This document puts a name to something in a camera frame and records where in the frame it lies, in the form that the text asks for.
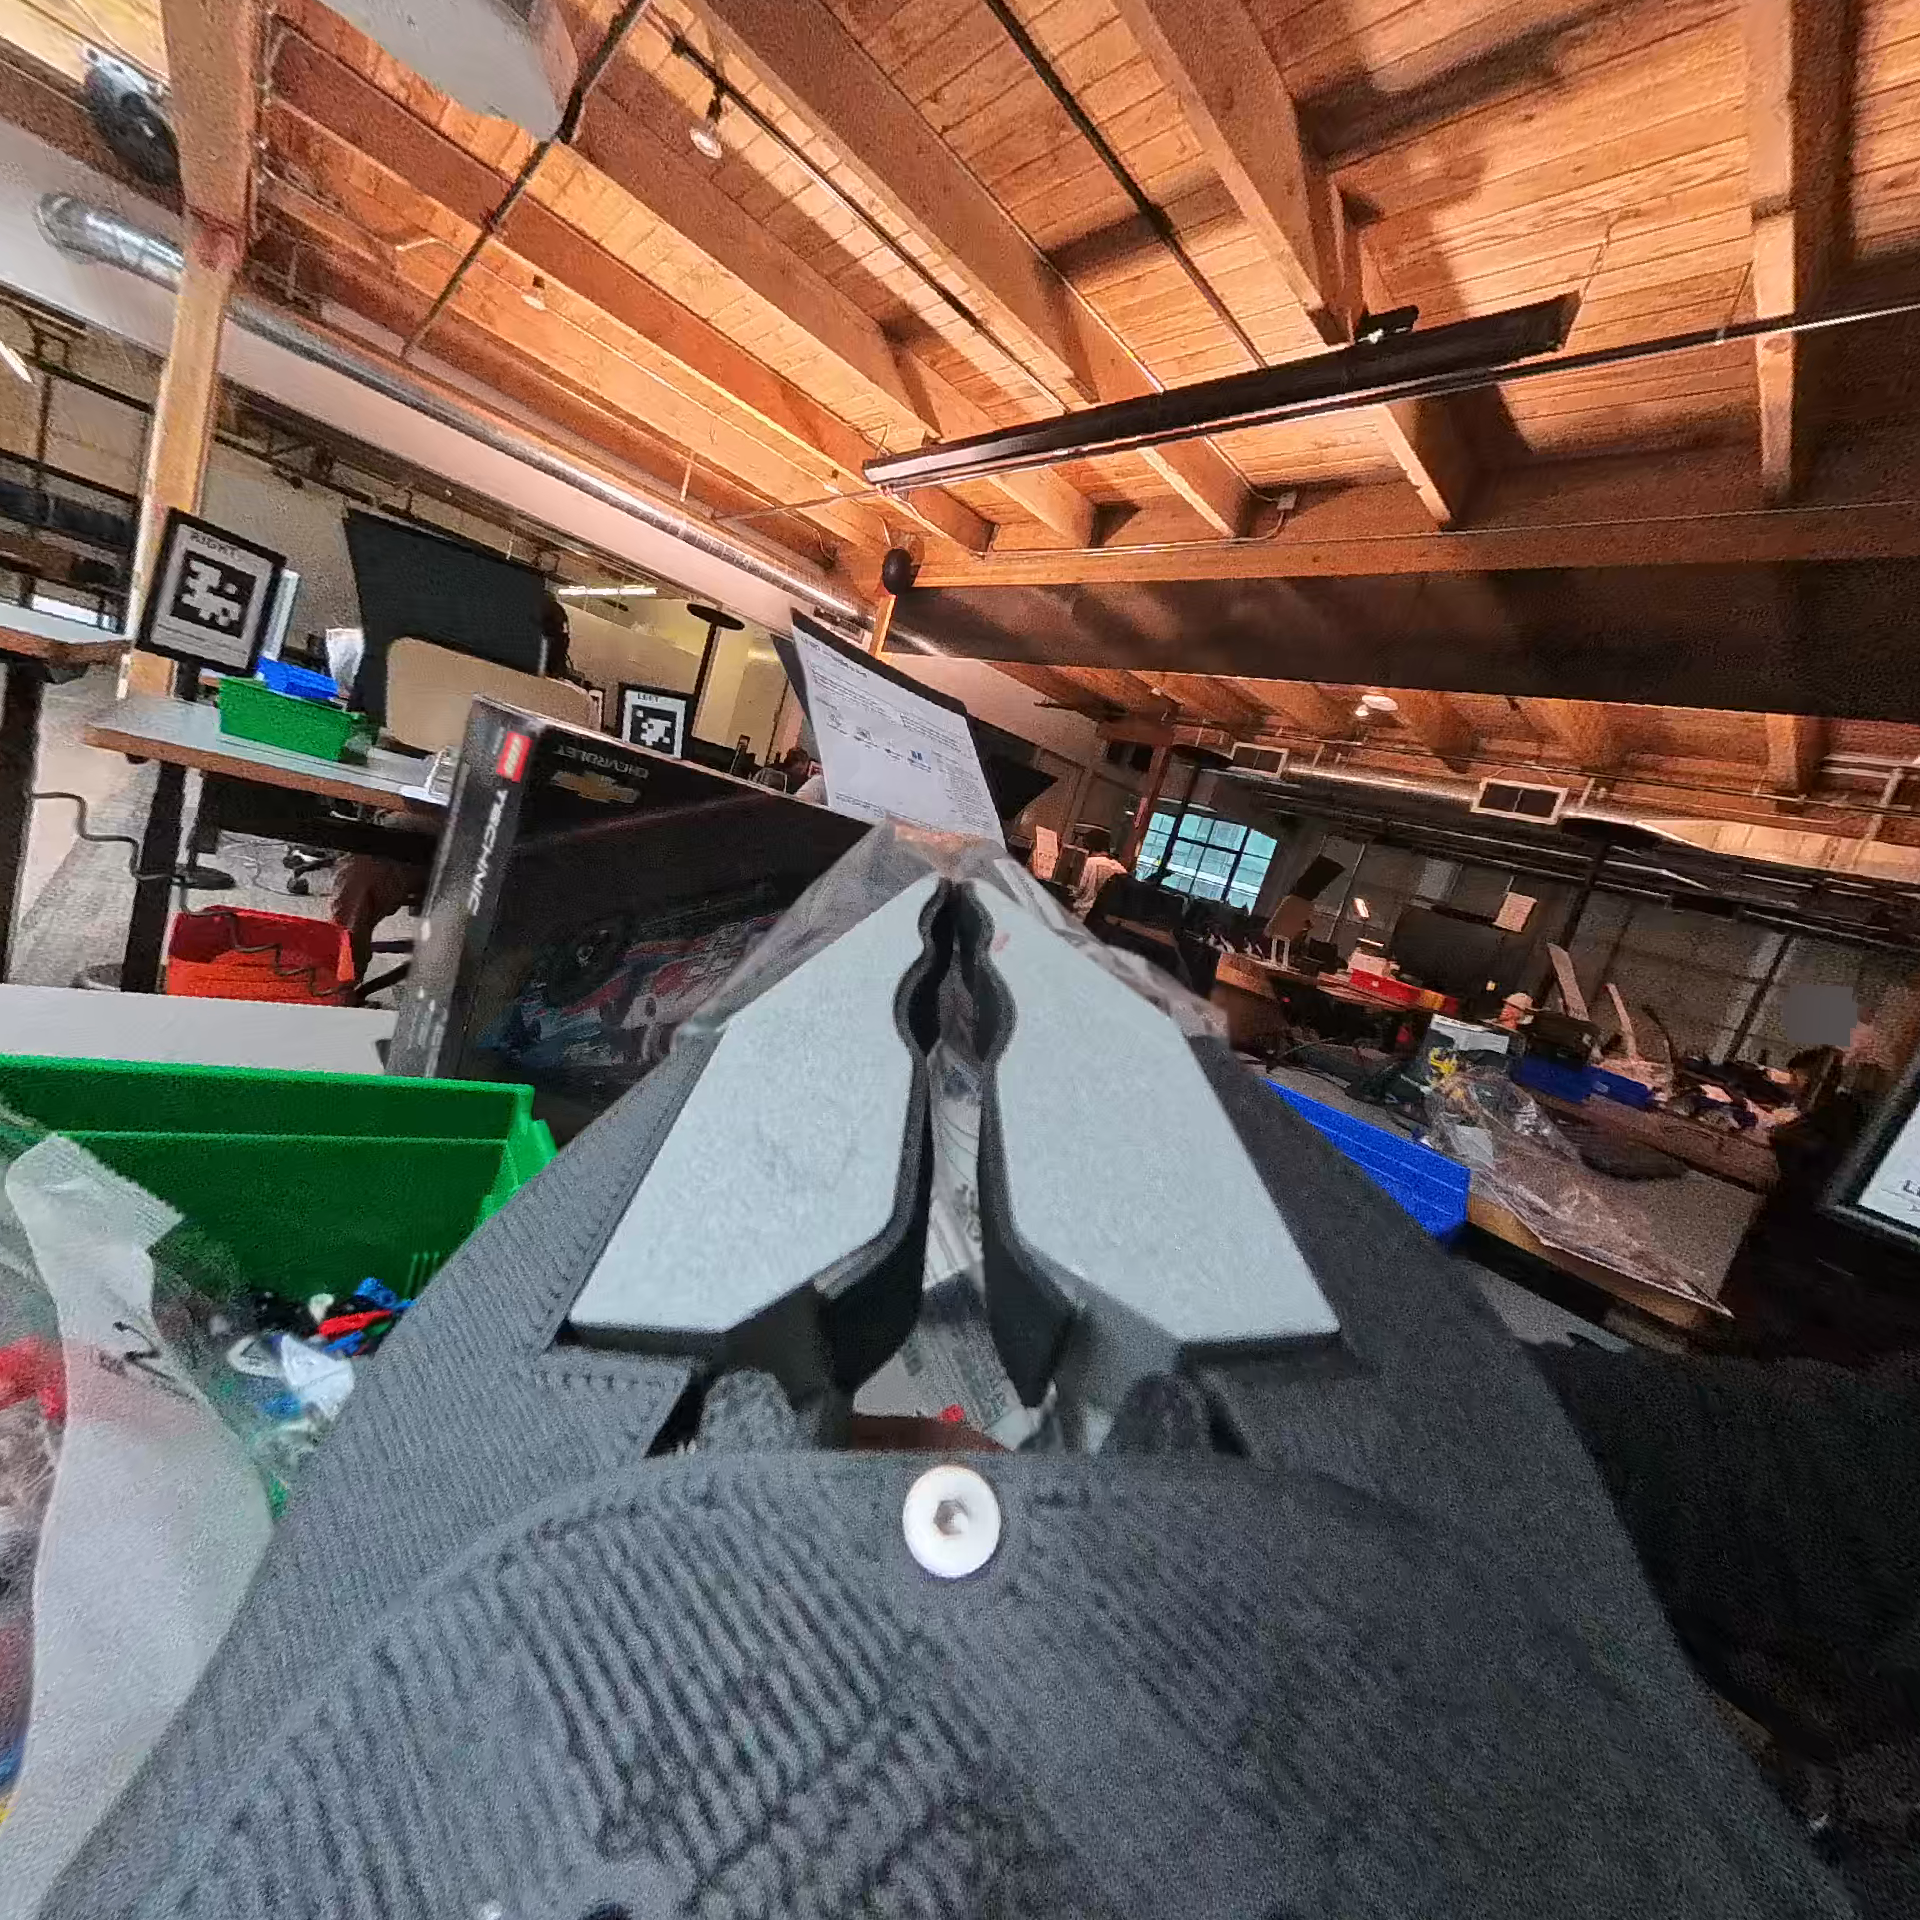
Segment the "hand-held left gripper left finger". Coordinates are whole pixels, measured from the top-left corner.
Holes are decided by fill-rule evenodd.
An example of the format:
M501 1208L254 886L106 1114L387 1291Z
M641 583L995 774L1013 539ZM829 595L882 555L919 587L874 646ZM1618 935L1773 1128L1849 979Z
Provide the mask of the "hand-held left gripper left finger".
M852 1398L914 1330L948 886L919 877L695 1042L567 1308L590 1349Z

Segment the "silver ceiling duct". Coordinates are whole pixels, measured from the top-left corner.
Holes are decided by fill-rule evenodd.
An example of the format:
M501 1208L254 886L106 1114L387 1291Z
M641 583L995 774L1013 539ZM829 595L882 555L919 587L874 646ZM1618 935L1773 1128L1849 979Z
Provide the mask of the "silver ceiling duct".
M75 193L41 193L34 203L34 227L62 257L94 269L119 269L166 293L181 293L183 252L156 232L136 227L122 212ZM652 490L635 490L602 463L573 459L562 446L528 434L513 417L477 404L472 396L449 390L430 377L414 377L392 358L371 353L365 343L338 336L329 326L285 311L251 296L230 296L224 321L240 332L287 353L289 358L346 377L349 382L396 401L400 409L445 426L489 453L542 475L553 484L571 486L593 501L638 521L641 528L678 539L705 558L732 563L738 573L786 593L813 616L835 619L844 630L870 626L870 609L839 593L816 567L786 563L748 543L732 539L707 513L682 501L668 501Z

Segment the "paned window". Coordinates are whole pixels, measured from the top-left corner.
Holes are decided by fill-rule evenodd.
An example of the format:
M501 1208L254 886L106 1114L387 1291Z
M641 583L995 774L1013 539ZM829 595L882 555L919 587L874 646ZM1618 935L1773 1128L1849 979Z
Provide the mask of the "paned window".
M1143 827L1134 877L1190 902L1253 909L1275 854L1272 833L1190 807L1159 807Z

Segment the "orange bin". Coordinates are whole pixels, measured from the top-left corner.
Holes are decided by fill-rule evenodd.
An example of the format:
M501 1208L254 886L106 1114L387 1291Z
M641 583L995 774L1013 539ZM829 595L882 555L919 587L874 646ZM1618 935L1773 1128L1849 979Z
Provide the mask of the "orange bin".
M349 932L329 919L201 907L170 930L163 992L171 998L339 1008L357 985Z

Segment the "large marker tag sign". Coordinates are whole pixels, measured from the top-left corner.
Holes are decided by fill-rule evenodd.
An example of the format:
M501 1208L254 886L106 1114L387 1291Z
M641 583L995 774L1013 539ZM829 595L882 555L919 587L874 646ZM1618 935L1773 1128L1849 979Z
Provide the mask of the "large marker tag sign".
M287 558L170 507L131 646L197 674L251 680L287 612Z

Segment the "dark monitor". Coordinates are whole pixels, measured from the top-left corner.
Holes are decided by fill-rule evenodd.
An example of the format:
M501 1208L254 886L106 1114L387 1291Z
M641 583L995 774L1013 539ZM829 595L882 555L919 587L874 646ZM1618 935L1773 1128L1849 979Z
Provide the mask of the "dark monitor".
M349 709L387 717L387 656L425 640L522 674L546 666L546 578L483 544L349 507L362 661Z

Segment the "black lego set box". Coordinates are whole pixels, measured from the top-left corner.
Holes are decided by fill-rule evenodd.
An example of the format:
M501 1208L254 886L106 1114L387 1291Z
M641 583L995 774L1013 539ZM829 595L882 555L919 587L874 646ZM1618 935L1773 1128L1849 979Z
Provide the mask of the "black lego set box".
M387 1070L577 1131L664 1056L867 823L475 698Z

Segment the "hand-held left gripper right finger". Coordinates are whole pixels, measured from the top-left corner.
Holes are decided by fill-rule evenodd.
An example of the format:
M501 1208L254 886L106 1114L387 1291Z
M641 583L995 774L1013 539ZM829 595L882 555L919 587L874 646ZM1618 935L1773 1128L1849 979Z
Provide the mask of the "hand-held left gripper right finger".
M983 1308L1022 1405L1330 1354L1339 1312L1169 1011L989 878L952 891L983 1059Z

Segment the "blue plastic bin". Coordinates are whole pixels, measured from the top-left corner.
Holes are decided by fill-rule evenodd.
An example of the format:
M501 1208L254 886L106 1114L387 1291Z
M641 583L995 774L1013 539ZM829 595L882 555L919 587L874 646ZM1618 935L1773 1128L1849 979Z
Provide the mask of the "blue plastic bin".
M1348 1117L1279 1077L1265 1084L1432 1241L1452 1243L1473 1226L1473 1171L1462 1161L1415 1138Z

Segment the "clear plastic bag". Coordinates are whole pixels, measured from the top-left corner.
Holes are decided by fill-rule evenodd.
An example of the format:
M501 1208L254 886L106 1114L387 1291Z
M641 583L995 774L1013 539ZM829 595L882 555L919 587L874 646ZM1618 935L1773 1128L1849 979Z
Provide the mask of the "clear plastic bag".
M1037 882L1016 877L1013 857L997 857L984 843L960 843L942 833L874 830L748 947L744 960L679 1024L672 1056L720 1042L725 1030L741 1019L779 979L799 973L835 939L914 886L984 877L989 869L1045 927L1059 930L1070 947L1140 993L1185 1037L1225 1037L1225 1017L1189 987L1189 969L1180 956L1137 956L1101 944ZM989 1339L989 1235L979 1199L989 1017L976 1011L953 950L932 963L919 993L923 1011L912 1021L918 1024L926 1065L923 1170L932 1179L923 1241L923 1312L901 1354L862 1390L862 1405L874 1415L942 1412L968 1418L989 1438L1021 1447L1045 1418L1016 1410L1006 1368Z
M1614 1193L1556 1117L1500 1072L1451 1072L1425 1091L1429 1140L1468 1170L1473 1199L1508 1216L1542 1255L1677 1303L1683 1321L1726 1321L1720 1280Z

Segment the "wooden desk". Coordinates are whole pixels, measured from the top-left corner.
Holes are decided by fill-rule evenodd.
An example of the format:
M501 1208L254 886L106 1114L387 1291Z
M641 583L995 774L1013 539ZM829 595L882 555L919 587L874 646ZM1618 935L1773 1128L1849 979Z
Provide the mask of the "wooden desk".
M83 721L88 747L156 763L156 785L131 857L131 917L119 963L126 993L156 993L163 950L176 919L176 889L188 848L188 777L224 778L263 793L438 820L445 795L430 785L430 759L371 747L365 759L325 759L222 729L212 704L142 694Z

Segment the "green plastic bin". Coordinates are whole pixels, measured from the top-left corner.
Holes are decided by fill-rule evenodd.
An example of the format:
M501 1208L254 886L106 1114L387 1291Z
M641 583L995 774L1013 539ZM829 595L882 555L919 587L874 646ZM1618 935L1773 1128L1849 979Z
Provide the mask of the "green plastic bin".
M2 1059L2 1128L75 1140L285 1298L418 1298L557 1157L530 1088L62 1056Z

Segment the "cluttered wooden workbench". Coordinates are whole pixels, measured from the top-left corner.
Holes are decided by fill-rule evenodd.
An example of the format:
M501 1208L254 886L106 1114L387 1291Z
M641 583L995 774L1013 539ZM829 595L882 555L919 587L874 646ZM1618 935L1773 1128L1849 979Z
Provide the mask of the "cluttered wooden workbench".
M1482 1171L1473 1171L1468 1226L1475 1247L1550 1270L1558 1278L1603 1293L1603 1312L1620 1321L1655 1321L1667 1336L1718 1339L1730 1316L1718 1306L1720 1284L1765 1193L1778 1185L1778 1160L1767 1140L1718 1133L1700 1122L1614 1100L1566 1102L1542 1096L1550 1117L1572 1122L1581 1145L1612 1152L1661 1152L1683 1170L1680 1179L1638 1185L1655 1219L1655 1243L1703 1263L1703 1298L1677 1293L1641 1275L1641 1270L1592 1263L1569 1247L1542 1241L1523 1219L1498 1199Z

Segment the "black ceiling light bar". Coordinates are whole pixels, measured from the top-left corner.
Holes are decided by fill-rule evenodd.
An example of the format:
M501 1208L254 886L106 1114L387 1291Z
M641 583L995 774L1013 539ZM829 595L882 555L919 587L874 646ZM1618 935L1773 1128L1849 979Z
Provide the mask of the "black ceiling light bar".
M1101 401L1052 420L1028 420L968 439L929 443L863 463L876 492L984 484L1122 453L1216 439L1275 425L1387 409L1429 396L1475 393L1523 360L1566 348L1581 293L1511 306L1445 326L1382 332L1348 348L1239 370L1164 393Z

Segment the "black framed sign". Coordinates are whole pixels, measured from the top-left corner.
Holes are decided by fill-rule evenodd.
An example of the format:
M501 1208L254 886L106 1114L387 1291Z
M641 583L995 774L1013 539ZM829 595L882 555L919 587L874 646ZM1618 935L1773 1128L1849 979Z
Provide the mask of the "black framed sign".
M1837 1166L1822 1211L1917 1255L1917 1054Z

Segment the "small green bin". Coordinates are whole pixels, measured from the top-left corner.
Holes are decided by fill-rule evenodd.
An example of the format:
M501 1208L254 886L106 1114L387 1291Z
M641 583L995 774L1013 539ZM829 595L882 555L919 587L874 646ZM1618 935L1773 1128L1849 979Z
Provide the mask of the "small green bin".
M365 715L236 676L218 687L218 727L236 743L329 763L365 763L376 746Z

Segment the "large bag of lego pieces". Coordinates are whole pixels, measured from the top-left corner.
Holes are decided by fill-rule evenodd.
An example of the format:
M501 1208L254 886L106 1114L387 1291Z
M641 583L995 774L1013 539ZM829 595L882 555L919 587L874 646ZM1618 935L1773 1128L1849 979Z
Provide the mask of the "large bag of lego pieces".
M59 1312L66 1424L39 1554L34 1716L2 1824L2 1916L406 1916L449 1898L408 1851L401 1790L445 1729L408 1607L444 1520L435 1301L374 1356L285 1368L312 1424L257 1412L240 1329L193 1339L222 1247L66 1133L25 1146L8 1202Z

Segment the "crumpled clear plastic bag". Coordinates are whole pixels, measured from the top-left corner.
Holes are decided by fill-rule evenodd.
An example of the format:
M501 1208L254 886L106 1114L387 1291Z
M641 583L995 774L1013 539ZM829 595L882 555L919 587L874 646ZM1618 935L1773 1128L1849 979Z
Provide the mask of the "crumpled clear plastic bag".
M1683 1321L1726 1321L1720 1280L1614 1193L1556 1117L1500 1072L1451 1072L1425 1091L1429 1140L1468 1170L1473 1199L1508 1216L1542 1255L1677 1303Z

